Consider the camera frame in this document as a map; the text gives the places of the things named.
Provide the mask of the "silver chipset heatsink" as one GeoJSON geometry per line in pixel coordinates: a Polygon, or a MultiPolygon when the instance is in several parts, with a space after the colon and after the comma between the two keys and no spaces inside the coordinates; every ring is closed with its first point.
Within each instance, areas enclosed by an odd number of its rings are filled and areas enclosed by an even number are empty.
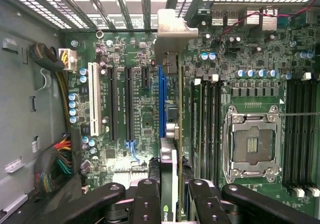
{"type": "Polygon", "coordinates": [[[125,157],[118,158],[112,171],[112,181],[128,187],[132,181],[148,177],[148,157],[133,157],[131,155],[127,155],[125,157]]]}

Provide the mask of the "metal CPU socket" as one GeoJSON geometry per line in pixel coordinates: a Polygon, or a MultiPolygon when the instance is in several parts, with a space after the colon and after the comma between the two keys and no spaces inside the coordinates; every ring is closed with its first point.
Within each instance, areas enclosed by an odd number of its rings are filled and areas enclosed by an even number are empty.
{"type": "Polygon", "coordinates": [[[228,107],[221,138],[222,170],[228,184],[244,178],[276,180],[281,172],[281,127],[276,105],[259,113],[228,107]]]}

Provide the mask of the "green RAM stick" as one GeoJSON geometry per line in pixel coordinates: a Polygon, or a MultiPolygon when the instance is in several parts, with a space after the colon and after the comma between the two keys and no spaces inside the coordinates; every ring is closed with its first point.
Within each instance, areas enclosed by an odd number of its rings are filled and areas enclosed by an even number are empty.
{"type": "Polygon", "coordinates": [[[202,84],[196,78],[190,87],[190,158],[193,164],[194,176],[202,175],[202,84]]]}

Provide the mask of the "green motherboard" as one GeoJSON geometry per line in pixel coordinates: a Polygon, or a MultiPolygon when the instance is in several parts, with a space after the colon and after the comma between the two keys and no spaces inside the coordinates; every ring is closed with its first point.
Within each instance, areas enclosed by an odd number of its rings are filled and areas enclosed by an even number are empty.
{"type": "MultiPolygon", "coordinates": [[[[198,36],[181,53],[183,78],[183,157],[191,161],[191,82],[201,79],[201,175],[228,184],[223,174],[222,128],[228,107],[240,113],[320,112],[320,11],[278,14],[202,10],[191,20],[198,36]]],[[[68,76],[68,111],[74,133],[75,164],[85,189],[112,182],[117,159],[126,156],[160,161],[159,78],[156,33],[69,34],[77,71],[68,76]],[[101,135],[91,136],[88,63],[99,64],[101,135]],[[116,69],[118,139],[110,141],[108,71],[116,69]],[[142,88],[142,67],[149,67],[149,88],[142,88]],[[133,72],[134,140],[126,141],[125,68],[133,72]]],[[[315,215],[320,208],[320,115],[280,116],[279,176],[240,178],[241,184],[283,204],[315,215]]]]}

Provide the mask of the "long black expansion slot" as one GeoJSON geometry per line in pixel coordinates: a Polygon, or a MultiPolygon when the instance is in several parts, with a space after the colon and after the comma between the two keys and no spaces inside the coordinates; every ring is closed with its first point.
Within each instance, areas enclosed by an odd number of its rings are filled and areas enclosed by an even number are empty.
{"type": "Polygon", "coordinates": [[[107,68],[107,87],[109,100],[109,137],[110,141],[118,140],[118,94],[117,94],[117,70],[114,67],[107,68]]]}
{"type": "Polygon", "coordinates": [[[125,130],[126,141],[135,139],[134,133],[134,88],[133,70],[131,67],[124,68],[124,98],[125,98],[125,130]]]}

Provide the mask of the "blue expansion slot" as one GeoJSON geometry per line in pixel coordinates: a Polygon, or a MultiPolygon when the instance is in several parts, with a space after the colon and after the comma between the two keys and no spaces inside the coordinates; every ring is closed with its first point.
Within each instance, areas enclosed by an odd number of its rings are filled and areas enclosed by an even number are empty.
{"type": "Polygon", "coordinates": [[[165,102],[167,100],[167,78],[164,75],[163,67],[158,66],[158,112],[159,112],[159,137],[165,137],[167,123],[165,102]]]}

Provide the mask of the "white expansion slot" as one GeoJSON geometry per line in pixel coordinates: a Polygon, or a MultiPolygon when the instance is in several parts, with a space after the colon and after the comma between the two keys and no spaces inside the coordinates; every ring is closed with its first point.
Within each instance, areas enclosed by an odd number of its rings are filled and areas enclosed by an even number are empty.
{"type": "Polygon", "coordinates": [[[102,133],[100,70],[96,62],[88,63],[88,91],[90,135],[98,137],[102,133]]]}

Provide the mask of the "short black expansion slot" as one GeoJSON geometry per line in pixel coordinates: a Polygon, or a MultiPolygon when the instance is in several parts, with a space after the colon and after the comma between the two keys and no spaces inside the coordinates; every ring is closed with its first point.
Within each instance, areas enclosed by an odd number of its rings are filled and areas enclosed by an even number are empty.
{"type": "Polygon", "coordinates": [[[141,87],[144,89],[150,88],[150,69],[149,67],[141,67],[141,87]]]}

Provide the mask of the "thin metal locking lever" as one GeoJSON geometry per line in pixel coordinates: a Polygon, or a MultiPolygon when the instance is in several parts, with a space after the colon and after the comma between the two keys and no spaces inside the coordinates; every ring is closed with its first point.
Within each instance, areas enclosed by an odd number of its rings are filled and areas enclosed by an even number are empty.
{"type": "Polygon", "coordinates": [[[307,113],[279,113],[279,116],[320,116],[320,112],[307,112],[307,113]]]}

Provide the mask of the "white power connector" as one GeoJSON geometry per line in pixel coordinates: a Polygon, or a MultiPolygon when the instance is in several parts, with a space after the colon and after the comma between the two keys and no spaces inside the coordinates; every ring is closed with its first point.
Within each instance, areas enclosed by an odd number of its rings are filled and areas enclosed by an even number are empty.
{"type": "Polygon", "coordinates": [[[59,59],[64,64],[64,71],[76,72],[77,71],[77,52],[70,48],[59,48],[58,49],[59,59]]]}

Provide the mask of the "black open PC case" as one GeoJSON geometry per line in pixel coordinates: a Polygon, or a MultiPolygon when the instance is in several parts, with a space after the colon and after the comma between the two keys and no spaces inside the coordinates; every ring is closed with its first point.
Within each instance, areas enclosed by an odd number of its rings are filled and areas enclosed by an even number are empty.
{"type": "MultiPolygon", "coordinates": [[[[155,33],[158,11],[190,28],[203,10],[242,18],[262,10],[300,15],[320,0],[0,0],[0,224],[47,224],[47,214],[92,192],[75,164],[68,74],[59,49],[70,34],[155,33]]],[[[186,170],[181,221],[189,218],[186,170]]]]}

